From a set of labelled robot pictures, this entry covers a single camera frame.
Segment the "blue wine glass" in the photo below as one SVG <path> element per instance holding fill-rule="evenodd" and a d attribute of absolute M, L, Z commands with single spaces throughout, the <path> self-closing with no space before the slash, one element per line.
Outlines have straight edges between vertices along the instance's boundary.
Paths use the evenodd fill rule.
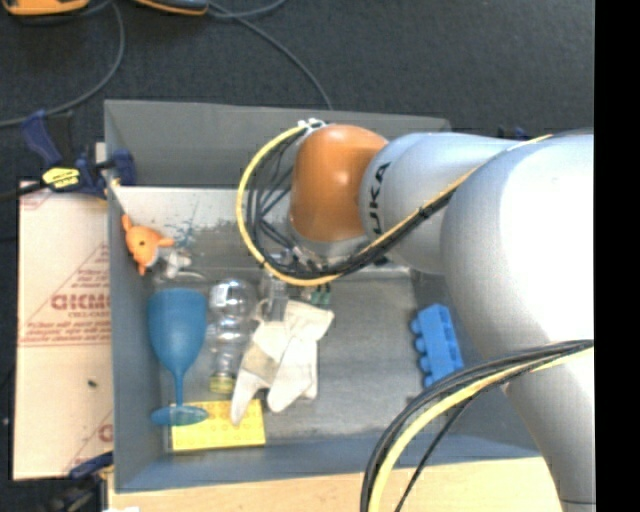
<path fill-rule="evenodd" d="M 156 425 L 191 425 L 207 418 L 207 411 L 184 405 L 184 375 L 195 362 L 207 329 L 207 300 L 188 288 L 168 288 L 154 293 L 147 304 L 149 338 L 160 362 L 175 383 L 175 406 L 153 411 Z"/>

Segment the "white cloth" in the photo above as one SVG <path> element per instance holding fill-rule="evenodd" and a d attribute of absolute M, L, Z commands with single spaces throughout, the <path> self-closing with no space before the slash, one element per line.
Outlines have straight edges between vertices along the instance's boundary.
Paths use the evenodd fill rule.
<path fill-rule="evenodd" d="M 259 389 L 270 388 L 267 405 L 281 412 L 298 397 L 318 393 L 317 342 L 334 314 L 298 301 L 288 301 L 282 322 L 262 321 L 256 329 L 236 379 L 231 421 L 242 420 Z"/>

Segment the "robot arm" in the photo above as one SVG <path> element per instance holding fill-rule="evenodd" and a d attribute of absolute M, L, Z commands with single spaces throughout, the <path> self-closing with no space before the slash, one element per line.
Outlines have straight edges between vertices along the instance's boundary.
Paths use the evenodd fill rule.
<path fill-rule="evenodd" d="M 357 260 L 362 247 L 455 183 L 447 206 L 386 256 L 445 276 L 487 358 L 593 339 L 593 144 L 591 133 L 526 143 L 416 133 L 387 143 L 361 129 L 320 128 L 302 142 L 303 165 L 293 170 L 292 245 L 318 267 L 349 253 Z M 332 205 L 330 198 L 340 199 Z M 322 214 L 336 208 L 337 215 Z M 349 219 L 348 230 L 341 219 Z M 547 461 L 565 512 L 595 510 L 593 355 L 527 374 L 505 391 Z"/>

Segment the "yellow cable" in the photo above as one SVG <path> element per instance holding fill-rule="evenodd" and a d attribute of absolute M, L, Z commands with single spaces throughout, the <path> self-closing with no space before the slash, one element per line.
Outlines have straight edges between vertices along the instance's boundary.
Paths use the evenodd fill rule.
<path fill-rule="evenodd" d="M 247 248 L 249 249 L 249 251 L 251 252 L 253 257 L 258 261 L 258 263 L 260 265 L 262 265 L 265 269 L 267 269 L 269 272 L 271 272 L 278 279 L 284 281 L 285 283 L 289 283 L 291 285 L 294 285 L 294 286 L 320 286 L 320 285 L 329 283 L 329 282 L 337 279 L 338 277 L 342 276 L 343 273 L 330 274 L 330 275 L 317 277 L 317 278 L 301 279 L 301 278 L 288 276 L 288 275 L 283 274 L 282 272 L 278 271 L 277 269 L 275 269 L 272 265 L 270 265 L 265 260 L 265 258 L 262 255 L 262 253 L 258 250 L 258 248 L 253 243 L 253 240 L 251 240 L 251 237 L 249 236 L 249 233 L 247 232 L 246 224 L 244 222 L 244 215 L 243 215 L 243 212 L 242 212 L 242 203 L 243 203 L 244 191 L 245 191 L 245 189 L 247 187 L 247 183 L 249 182 L 249 178 L 254 173 L 255 168 L 258 166 L 260 161 L 273 148 L 275 148 L 278 144 L 280 144 L 284 140 L 288 139 L 289 137 L 292 137 L 292 136 L 296 135 L 300 131 L 306 130 L 308 127 L 309 127 L 308 124 L 301 124 L 299 126 L 295 126 L 293 128 L 290 128 L 289 130 L 281 133 L 280 135 L 278 135 L 277 137 L 275 137 L 274 139 L 269 141 L 267 144 L 265 144 L 254 155 L 254 157 L 249 162 L 249 165 L 245 169 L 244 173 L 242 174 L 242 177 L 240 179 L 240 183 L 238 184 L 238 193 L 237 193 L 237 196 L 236 196 L 236 219 L 237 219 L 237 222 L 238 222 L 238 228 L 240 230 L 240 236 L 242 237 L 245 245 L 247 246 Z M 544 139 L 546 139 L 548 137 L 550 137 L 550 135 L 543 135 L 542 137 L 538 137 L 536 139 L 531 139 L 531 140 L 522 142 L 520 144 L 516 144 L 515 146 L 509 148 L 509 150 L 514 149 L 516 147 L 521 147 L 521 146 L 525 146 L 525 145 L 528 145 L 528 144 L 533 144 L 533 143 L 539 142 L 541 140 L 544 140 Z M 378 247 L 382 242 L 387 240 L 389 237 L 391 237 L 393 234 L 395 234 L 398 230 L 400 230 L 403 226 L 405 226 L 408 222 L 410 222 L 412 219 L 414 219 L 416 217 L 416 215 L 419 215 L 421 210 L 429 208 L 432 204 L 434 204 L 442 196 L 444 196 L 446 194 L 449 194 L 451 191 L 453 191 L 457 187 L 459 187 L 479 167 L 480 166 L 475 167 L 475 168 L 471 169 L 470 171 L 467 171 L 466 173 L 464 173 L 458 179 L 453 181 L 444 190 L 441 190 L 435 196 L 433 196 L 431 199 L 429 199 L 428 201 L 424 202 L 420 208 L 417 208 L 416 210 L 414 210 L 410 215 L 405 217 L 404 220 L 401 220 L 395 226 L 393 226 L 389 230 L 385 231 L 382 235 L 380 235 L 378 238 L 376 238 L 373 242 L 371 242 L 369 245 L 367 245 L 364 249 L 359 251 L 356 256 L 360 256 L 360 255 L 364 254 L 365 252 Z"/>
<path fill-rule="evenodd" d="M 269 151 L 271 151 L 273 148 L 278 146 L 278 144 L 288 139 L 289 137 L 293 137 L 294 135 L 301 132 L 302 130 L 306 130 L 307 128 L 308 128 L 308 125 L 295 126 L 281 133 L 280 135 L 278 135 L 277 137 L 269 141 L 267 144 L 265 144 L 254 155 L 254 157 L 249 162 L 249 165 L 245 169 L 244 173 L 242 174 L 242 177 L 240 178 L 240 183 L 238 184 L 238 193 L 236 195 L 236 219 L 238 222 L 238 229 L 240 230 L 240 236 L 242 237 L 242 240 L 244 241 L 245 245 L 247 246 L 247 248 L 249 249 L 253 257 L 258 261 L 260 265 L 262 265 L 265 269 L 271 272 L 278 279 L 281 279 L 285 283 L 289 283 L 294 286 L 318 286 L 321 284 L 328 283 L 329 281 L 339 276 L 333 275 L 333 276 L 320 277 L 317 279 L 298 279 L 298 278 L 283 274 L 282 272 L 276 270 L 273 266 L 271 266 L 265 260 L 265 257 L 255 246 L 255 244 L 253 243 L 253 240 L 251 240 L 251 237 L 249 236 L 249 232 L 247 231 L 247 226 L 244 222 L 244 215 L 242 212 L 242 206 L 243 206 L 242 203 L 243 203 L 244 191 L 247 187 L 247 183 L 249 182 L 249 178 L 253 174 L 255 168 L 258 166 L 260 161 L 269 153 Z"/>
<path fill-rule="evenodd" d="M 533 371 L 539 371 L 551 368 L 553 366 L 557 366 L 560 364 L 564 364 L 569 359 L 578 356 L 584 356 L 588 352 L 593 352 L 593 347 L 581 350 L 580 352 L 576 352 L 574 354 L 570 354 L 568 356 L 559 357 L 558 359 L 551 361 L 539 368 L 534 369 Z M 488 377 L 484 377 L 475 382 L 472 382 L 468 386 L 452 393 L 448 397 L 443 400 L 435 403 L 425 411 L 423 411 L 420 416 L 418 416 L 407 428 L 406 430 L 398 437 L 398 439 L 394 442 L 391 449 L 389 450 L 388 455 L 385 457 L 384 461 L 380 466 L 380 470 L 376 476 L 375 481 L 373 482 L 373 489 L 371 492 L 371 498 L 369 501 L 369 512 L 379 512 L 380 510 L 380 501 L 382 498 L 382 492 L 387 484 L 387 480 L 389 479 L 389 475 L 393 470 L 396 462 L 402 455 L 402 452 L 407 447 L 407 445 L 411 442 L 411 440 L 434 418 L 438 417 L 443 412 L 455 407 L 460 402 L 463 402 L 467 398 L 471 398 L 476 395 L 480 391 L 482 391 L 487 386 L 498 382 L 499 380 L 509 377 L 511 375 L 515 375 L 518 372 L 526 369 L 530 366 L 531 363 L 524 363 L 513 366 L 507 370 L 502 370 L 496 372 Z"/>

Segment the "blue lego block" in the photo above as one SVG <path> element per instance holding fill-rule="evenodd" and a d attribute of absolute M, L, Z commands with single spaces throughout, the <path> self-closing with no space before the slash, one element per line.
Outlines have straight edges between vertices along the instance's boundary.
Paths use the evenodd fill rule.
<path fill-rule="evenodd" d="M 424 387 L 464 366 L 449 308 L 429 306 L 418 312 L 410 327 L 416 335 L 415 348 L 421 354 L 418 364 L 425 374 Z"/>

